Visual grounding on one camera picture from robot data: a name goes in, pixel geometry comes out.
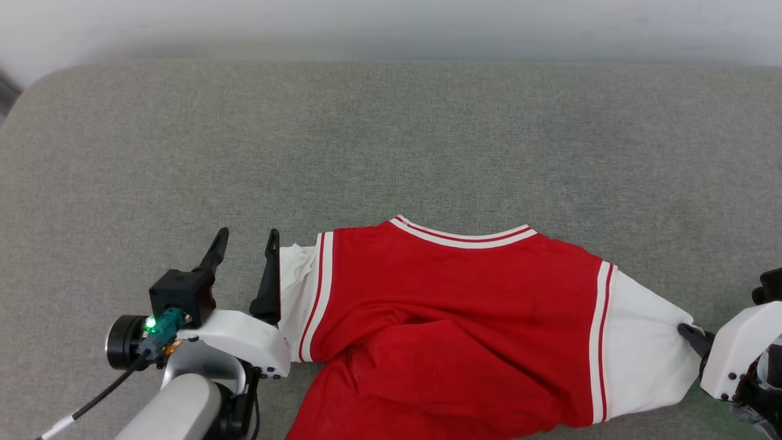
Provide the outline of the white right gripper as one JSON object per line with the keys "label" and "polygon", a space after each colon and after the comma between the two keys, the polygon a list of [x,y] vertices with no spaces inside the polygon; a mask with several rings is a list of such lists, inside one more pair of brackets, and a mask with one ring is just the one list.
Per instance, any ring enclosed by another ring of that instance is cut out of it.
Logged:
{"label": "white right gripper", "polygon": [[693,324],[679,323],[678,333],[702,360],[701,388],[713,398],[737,395],[740,377],[760,368],[760,382],[782,392],[782,301],[749,307],[717,334]]}

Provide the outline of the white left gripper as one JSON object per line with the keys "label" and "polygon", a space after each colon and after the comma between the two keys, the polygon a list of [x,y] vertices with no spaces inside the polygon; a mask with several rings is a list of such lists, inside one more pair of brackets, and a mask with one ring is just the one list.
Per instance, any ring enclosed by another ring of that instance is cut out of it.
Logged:
{"label": "white left gripper", "polygon": [[[215,274],[224,261],[229,228],[218,230],[201,262],[193,273]],[[241,311],[217,309],[194,329],[180,329],[178,338],[198,342],[229,354],[253,367],[261,367],[271,376],[288,378],[291,369],[290,349],[275,326],[281,320],[280,234],[271,229],[265,250],[265,267],[256,298],[249,306],[250,315]]]}

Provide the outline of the red white sports shirt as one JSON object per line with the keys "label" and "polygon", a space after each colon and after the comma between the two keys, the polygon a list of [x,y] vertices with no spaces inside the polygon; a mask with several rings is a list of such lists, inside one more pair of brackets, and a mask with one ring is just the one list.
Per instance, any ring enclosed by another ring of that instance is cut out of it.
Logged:
{"label": "red white sports shirt", "polygon": [[322,368],[285,440],[513,440],[679,403],[693,318],[584,248],[397,216],[279,251],[279,329]]}

